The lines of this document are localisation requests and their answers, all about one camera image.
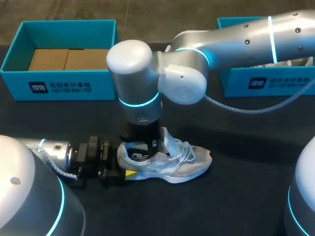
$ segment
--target white sneaker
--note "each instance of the white sneaker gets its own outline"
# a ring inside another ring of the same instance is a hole
[[[158,146],[158,152],[151,158],[145,143],[122,143],[119,146],[120,167],[138,172],[132,180],[157,177],[170,183],[181,183],[204,173],[212,162],[209,150],[174,139],[165,127],[161,128],[161,140],[153,146]]]

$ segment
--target cable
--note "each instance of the cable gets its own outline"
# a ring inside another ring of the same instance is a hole
[[[312,87],[315,84],[315,79],[311,80],[310,82],[308,82],[302,89],[300,89],[296,94],[294,94],[293,96],[291,96],[290,98],[286,99],[285,101],[268,107],[268,108],[264,108],[264,109],[259,109],[259,110],[244,110],[244,109],[238,109],[238,108],[234,108],[234,107],[230,107],[227,105],[224,105],[216,100],[213,100],[212,98],[208,97],[207,95],[204,95],[203,97],[209,101],[212,102],[213,104],[222,107],[224,109],[227,109],[229,111],[232,112],[238,112],[238,113],[243,113],[243,114],[261,114],[261,113],[266,113],[266,112],[271,112],[274,111],[276,109],[279,109],[281,107],[286,106],[287,104],[293,102],[296,98],[298,98],[299,96],[301,96],[306,90],[308,90],[310,87]]]
[[[44,154],[44,156],[47,158],[47,160],[49,161],[49,163],[51,164],[52,170],[56,173],[59,174],[63,177],[67,177],[70,179],[74,179],[74,180],[78,180],[78,177],[74,174],[70,174],[70,173],[66,173],[64,171],[62,171],[54,162],[54,160],[52,159],[52,157],[48,154],[48,152],[46,152],[45,149],[43,149],[42,147],[38,146],[38,145],[27,145],[27,147],[33,151],[40,151]]]

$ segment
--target concrete floor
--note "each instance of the concrete floor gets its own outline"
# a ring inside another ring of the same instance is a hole
[[[314,0],[0,0],[0,45],[29,20],[115,19],[121,40],[165,42],[184,30],[215,29],[217,17],[310,8]]]

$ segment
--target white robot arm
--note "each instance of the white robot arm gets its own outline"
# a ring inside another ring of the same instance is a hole
[[[313,55],[315,11],[304,10],[224,29],[185,31],[174,38],[169,52],[152,52],[146,43],[137,40],[123,41],[109,51],[107,64],[128,121],[149,124],[161,115],[160,93],[179,104],[189,105],[201,100],[210,70]],[[277,109],[297,96],[260,113]],[[230,110],[247,113],[246,110]]]

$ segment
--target black table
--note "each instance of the black table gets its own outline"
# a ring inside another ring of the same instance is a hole
[[[0,61],[8,47],[0,47]],[[208,94],[219,101],[216,73]],[[237,98],[245,109],[285,99]],[[161,124],[179,139],[212,151],[200,178],[172,185],[158,179],[101,187],[89,180],[74,190],[87,217],[88,236],[273,236],[283,234],[282,212],[299,153],[315,134],[315,98],[302,97],[262,115],[235,114],[206,101],[181,106],[163,98]],[[0,134],[86,141],[91,135],[118,141],[123,113],[117,101],[15,102],[0,79]]]

